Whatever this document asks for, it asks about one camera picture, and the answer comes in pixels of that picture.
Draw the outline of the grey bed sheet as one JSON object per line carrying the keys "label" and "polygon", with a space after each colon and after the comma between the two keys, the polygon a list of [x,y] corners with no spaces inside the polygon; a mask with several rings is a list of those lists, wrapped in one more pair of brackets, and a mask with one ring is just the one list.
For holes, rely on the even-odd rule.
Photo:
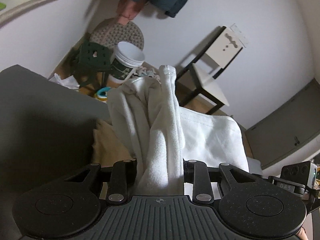
{"label": "grey bed sheet", "polygon": [[19,239],[22,193],[92,162],[93,131],[108,108],[19,65],[1,72],[1,239]]}

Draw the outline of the dark green plastic stool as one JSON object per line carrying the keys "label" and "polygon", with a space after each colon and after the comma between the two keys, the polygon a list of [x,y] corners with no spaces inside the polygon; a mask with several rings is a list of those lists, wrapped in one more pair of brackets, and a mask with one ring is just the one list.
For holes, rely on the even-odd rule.
{"label": "dark green plastic stool", "polygon": [[104,88],[111,69],[112,50],[95,42],[84,40],[71,59],[72,75],[80,88],[92,85],[94,89]]}

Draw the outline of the white cloth garment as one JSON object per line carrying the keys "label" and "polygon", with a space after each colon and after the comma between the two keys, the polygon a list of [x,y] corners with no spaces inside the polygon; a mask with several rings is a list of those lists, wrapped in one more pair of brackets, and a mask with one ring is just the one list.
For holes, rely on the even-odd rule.
{"label": "white cloth garment", "polygon": [[129,79],[107,95],[115,134],[137,161],[137,195],[184,194],[186,160],[202,161],[209,167],[230,163],[248,171],[236,121],[181,107],[175,80],[175,68],[165,65],[159,68],[159,80]]}

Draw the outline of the beige wooden chair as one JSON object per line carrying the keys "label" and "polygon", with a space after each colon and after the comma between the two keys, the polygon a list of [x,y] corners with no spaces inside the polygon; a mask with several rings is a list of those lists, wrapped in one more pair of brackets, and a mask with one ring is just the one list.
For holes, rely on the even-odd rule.
{"label": "beige wooden chair", "polygon": [[224,25],[216,27],[204,47],[176,76],[176,82],[184,80],[183,85],[189,90],[188,94],[179,100],[180,106],[186,106],[198,96],[203,96],[214,104],[206,112],[207,115],[212,115],[223,106],[229,106],[216,80],[243,48],[244,44],[239,35],[231,28]]}

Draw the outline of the pink hanging garment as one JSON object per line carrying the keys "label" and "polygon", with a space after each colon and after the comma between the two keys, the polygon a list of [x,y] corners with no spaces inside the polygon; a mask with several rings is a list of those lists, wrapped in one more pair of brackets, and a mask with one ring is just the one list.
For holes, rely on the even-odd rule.
{"label": "pink hanging garment", "polygon": [[127,25],[144,8],[148,0],[120,0],[116,10],[117,23]]}

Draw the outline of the dark grey door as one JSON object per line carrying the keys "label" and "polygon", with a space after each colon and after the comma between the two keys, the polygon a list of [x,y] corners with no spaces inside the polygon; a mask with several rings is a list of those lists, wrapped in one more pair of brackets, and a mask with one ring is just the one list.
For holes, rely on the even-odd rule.
{"label": "dark grey door", "polygon": [[295,96],[246,131],[254,159],[266,169],[319,135],[319,83],[313,79]]}

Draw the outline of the white plastic bucket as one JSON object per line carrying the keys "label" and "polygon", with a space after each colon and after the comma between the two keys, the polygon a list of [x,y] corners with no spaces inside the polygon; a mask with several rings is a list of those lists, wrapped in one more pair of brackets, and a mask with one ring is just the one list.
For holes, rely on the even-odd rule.
{"label": "white plastic bucket", "polygon": [[111,68],[108,80],[122,84],[127,81],[135,70],[142,66],[145,55],[141,49],[130,42],[119,42],[110,59]]}

